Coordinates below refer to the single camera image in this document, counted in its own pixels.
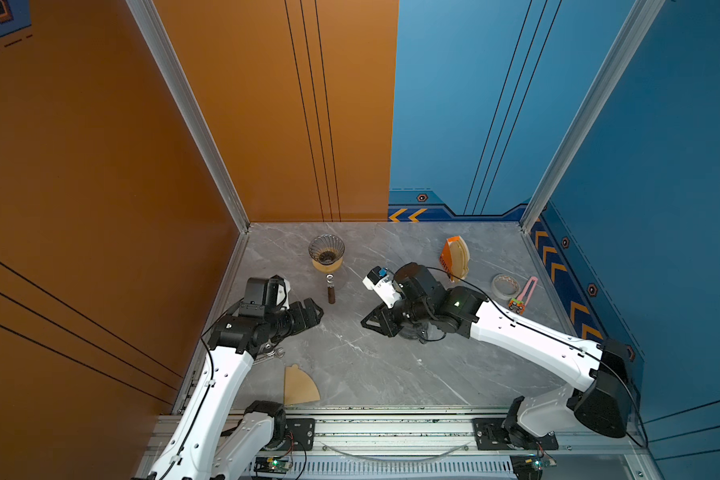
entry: metal tool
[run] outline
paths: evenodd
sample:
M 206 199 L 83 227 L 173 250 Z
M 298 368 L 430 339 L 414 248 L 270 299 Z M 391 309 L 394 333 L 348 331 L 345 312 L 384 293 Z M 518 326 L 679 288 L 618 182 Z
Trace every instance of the metal tool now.
M 282 349 L 282 347 L 277 347 L 274 350 L 270 350 L 267 353 L 260 354 L 256 360 L 253 360 L 253 365 L 259 365 L 261 362 L 266 362 L 269 359 L 279 358 L 281 359 L 282 356 L 286 354 L 286 351 Z

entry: tape roll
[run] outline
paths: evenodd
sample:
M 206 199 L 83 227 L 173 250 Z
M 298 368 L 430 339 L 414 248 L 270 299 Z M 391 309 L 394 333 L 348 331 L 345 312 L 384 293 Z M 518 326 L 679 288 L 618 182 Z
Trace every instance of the tape roll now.
M 508 283 L 509 287 L 513 289 L 512 293 L 505 293 L 501 290 L 499 290 L 499 285 L 501 283 Z M 509 275 L 505 274 L 498 274 L 494 277 L 493 280 L 490 281 L 490 289 L 493 291 L 494 295 L 502 300 L 512 300 L 516 296 L 518 296 L 518 293 L 520 293 L 520 284 L 517 280 L 512 278 Z

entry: orange chevron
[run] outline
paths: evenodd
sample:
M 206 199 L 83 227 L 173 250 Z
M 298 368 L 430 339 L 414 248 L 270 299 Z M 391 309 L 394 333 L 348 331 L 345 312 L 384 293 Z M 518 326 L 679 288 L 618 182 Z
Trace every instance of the orange chevron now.
M 546 247 L 542 248 L 541 250 L 544 252 L 544 254 L 541 257 L 541 263 L 544 264 L 544 266 L 546 266 L 547 265 L 547 254 L 548 253 L 556 254 L 557 250 L 552 248 L 551 246 L 546 246 Z
M 597 330 L 595 330 L 595 329 L 592 328 L 591 326 L 585 325 L 585 324 L 582 323 L 582 324 L 581 324 L 581 338 L 583 338 L 584 340 L 586 340 L 586 334 L 587 334 L 587 333 L 591 333 L 592 335 L 595 335 L 595 336 L 596 336 L 597 338 L 599 338 L 600 340 L 603 339 L 603 334 L 602 334 L 602 333 L 598 332 Z
M 554 283 L 554 273 L 556 270 L 562 270 L 563 272 L 568 271 L 568 269 L 565 267 L 565 265 L 556 264 L 555 262 L 552 262 L 552 271 L 550 272 L 550 277 L 552 278 L 552 283 Z
M 579 312 L 584 312 L 587 315 L 590 314 L 589 309 L 587 309 L 584 305 L 582 305 L 581 303 L 576 303 L 576 302 L 572 301 L 570 303 L 570 322 L 573 325 L 576 325 L 576 320 L 574 320 L 574 315 L 576 314 L 576 310 L 578 310 Z
M 392 214 L 392 216 L 389 217 L 389 219 L 392 220 L 393 222 L 399 222 L 400 220 L 398 220 L 398 215 L 402 214 L 406 210 L 407 210 L 407 208 L 401 208 L 400 210 L 394 212 Z
M 419 214 L 422 214 L 422 213 L 425 212 L 425 211 L 427 211 L 426 208 L 422 208 L 422 209 L 420 209 L 420 210 L 417 210 L 416 213 L 413 214 L 412 216 L 409 216 L 408 219 L 409 219 L 411 222 L 418 222 L 418 218 L 416 218 L 416 217 L 419 216 Z
M 539 237 L 540 236 L 549 236 L 549 234 L 547 232 L 543 232 L 541 230 L 538 230 L 536 232 L 536 250 L 539 249 Z

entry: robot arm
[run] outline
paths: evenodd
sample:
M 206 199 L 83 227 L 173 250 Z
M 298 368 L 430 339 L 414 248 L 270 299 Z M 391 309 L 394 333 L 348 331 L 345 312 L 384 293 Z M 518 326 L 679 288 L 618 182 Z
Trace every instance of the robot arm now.
M 445 333 L 505 348 L 566 381 L 541 396 L 515 399 L 504 420 L 514 446 L 536 448 L 549 432 L 578 425 L 609 437 L 626 434 L 631 400 L 624 386 L 630 383 L 630 355 L 623 344 L 568 336 L 464 286 L 446 290 L 419 264 L 407 264 L 394 275 L 376 267 L 363 283 L 384 300 L 361 321 L 367 329 L 393 337 L 433 324 Z
M 268 342 L 278 343 L 320 323 L 323 311 L 312 299 L 288 304 L 288 287 L 278 276 L 249 279 L 240 312 L 227 311 L 213 325 L 197 387 L 149 480 L 235 480 L 259 450 L 285 437 L 283 406 L 254 402 L 216 448 L 256 356 Z

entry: blue wall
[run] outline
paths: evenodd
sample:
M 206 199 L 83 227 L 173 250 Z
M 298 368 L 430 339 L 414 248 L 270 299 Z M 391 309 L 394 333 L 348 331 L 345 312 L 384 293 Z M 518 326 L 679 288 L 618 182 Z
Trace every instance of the blue wall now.
M 662 472 L 720 478 L 720 0 L 665 3 L 550 203 L 643 354 Z
M 401 0 L 391 189 L 459 215 L 527 201 L 633 2 Z

